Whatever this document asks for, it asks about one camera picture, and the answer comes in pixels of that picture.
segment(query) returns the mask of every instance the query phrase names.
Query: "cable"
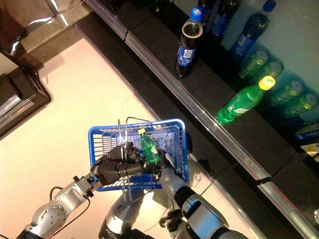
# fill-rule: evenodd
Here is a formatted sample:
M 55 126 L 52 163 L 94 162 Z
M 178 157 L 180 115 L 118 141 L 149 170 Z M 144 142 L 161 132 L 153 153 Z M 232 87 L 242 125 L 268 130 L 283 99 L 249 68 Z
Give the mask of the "cable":
M 173 212 L 174 212 L 174 211 L 175 211 L 174 201 L 173 201 L 172 198 L 171 198 L 170 200 L 171 200 L 171 203 L 172 203 L 172 205 L 173 205 Z
M 10 239 L 10 238 L 7 238 L 7 237 L 5 237 L 4 235 L 1 235 L 1 234 L 0 234 L 0 237 L 2 237 L 4 239 Z
M 166 213 L 166 211 L 169 208 L 166 208 L 165 211 L 163 212 L 162 216 L 160 217 L 160 219 L 164 216 L 164 214 Z M 155 227 L 160 221 L 158 221 L 156 224 L 154 224 L 153 226 L 151 226 L 150 228 L 146 229 L 145 231 L 143 231 L 143 233 L 147 232 L 148 230 L 152 229 L 153 227 Z
M 91 201 L 90 201 L 90 199 L 88 198 L 88 197 L 85 197 L 87 200 L 88 200 L 88 202 L 89 202 L 89 204 L 88 204 L 88 206 L 84 209 L 84 211 L 83 212 L 81 212 L 77 217 L 75 217 L 72 221 L 70 221 L 67 225 L 65 225 L 64 227 L 62 227 L 60 230 L 58 230 L 55 234 L 53 234 L 54 236 L 55 235 L 57 235 L 60 231 L 62 231 L 63 229 L 65 229 L 68 225 L 70 225 L 72 222 L 74 222 L 76 219 L 78 219 L 83 213 L 85 213 L 86 212 L 86 210 L 88 210 L 88 208 L 89 208 L 89 206 L 90 206 L 90 204 L 91 204 Z
M 60 189 L 60 190 L 61 190 L 61 189 L 63 189 L 63 188 L 58 187 L 58 186 L 53 187 L 53 188 L 51 189 L 51 191 L 50 191 L 49 202 L 52 200 L 52 193 L 53 193 L 54 189 Z

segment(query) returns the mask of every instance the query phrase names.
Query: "pepsi bottle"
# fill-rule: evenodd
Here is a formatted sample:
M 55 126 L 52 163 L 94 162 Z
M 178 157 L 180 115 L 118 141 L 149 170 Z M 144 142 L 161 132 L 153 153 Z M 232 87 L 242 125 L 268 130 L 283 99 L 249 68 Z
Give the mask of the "pepsi bottle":
M 215 42 L 221 42 L 228 23 L 237 11 L 241 0 L 221 0 L 217 15 L 210 30 L 211 37 Z
M 188 75 L 194 65 L 196 49 L 203 34 L 201 18 L 202 12 L 197 7 L 193 8 L 190 19 L 185 22 L 181 29 L 181 40 L 175 63 L 175 72 L 179 77 Z
M 198 0 L 198 8 L 202 12 L 201 22 L 206 26 L 216 0 Z
M 235 45 L 231 48 L 234 59 L 241 60 L 257 38 L 263 34 L 269 24 L 269 15 L 274 10 L 276 2 L 267 0 L 263 10 L 252 14 L 247 20 L 244 30 L 237 39 Z

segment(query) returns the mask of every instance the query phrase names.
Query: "yellow bottle cap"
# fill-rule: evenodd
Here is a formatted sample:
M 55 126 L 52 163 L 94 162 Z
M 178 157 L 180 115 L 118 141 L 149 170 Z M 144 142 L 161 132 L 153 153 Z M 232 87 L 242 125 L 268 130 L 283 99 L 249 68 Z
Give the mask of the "yellow bottle cap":
M 269 90 L 275 85 L 276 81 L 272 76 L 265 76 L 263 79 L 259 81 L 259 87 L 264 91 Z
M 145 128 L 140 128 L 140 129 L 138 130 L 138 133 L 139 133 L 139 134 L 145 133 Z

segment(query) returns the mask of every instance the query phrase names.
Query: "green can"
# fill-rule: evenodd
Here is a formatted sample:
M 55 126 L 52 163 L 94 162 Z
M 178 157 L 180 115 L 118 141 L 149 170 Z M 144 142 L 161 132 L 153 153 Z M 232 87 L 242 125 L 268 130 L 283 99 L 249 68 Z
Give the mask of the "green can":
M 302 81 L 291 80 L 273 93 L 273 95 L 270 97 L 270 105 L 283 105 L 291 99 L 301 95 L 303 90 L 304 84 L 302 83 Z
M 244 62 L 239 77 L 244 79 L 247 76 L 254 76 L 268 59 L 269 52 L 265 48 L 258 49 Z
M 250 83 L 259 82 L 265 76 L 277 78 L 284 70 L 284 65 L 279 60 L 272 60 L 264 65 L 262 69 L 252 78 Z
M 287 103 L 284 108 L 284 117 L 289 118 L 298 116 L 300 113 L 312 110 L 317 105 L 318 97 L 314 93 L 301 95 Z

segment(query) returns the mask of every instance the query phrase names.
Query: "blue bottle cap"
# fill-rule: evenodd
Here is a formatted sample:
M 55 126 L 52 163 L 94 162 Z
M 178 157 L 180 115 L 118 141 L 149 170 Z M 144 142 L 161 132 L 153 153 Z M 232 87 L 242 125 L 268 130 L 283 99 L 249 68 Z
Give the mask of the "blue bottle cap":
M 263 10 L 265 12 L 272 12 L 276 6 L 276 2 L 274 0 L 267 0 L 263 6 Z
M 199 8 L 196 8 L 194 7 L 191 11 L 191 14 L 190 14 L 190 19 L 192 21 L 200 21 L 201 20 L 201 16 L 202 16 L 202 12 Z

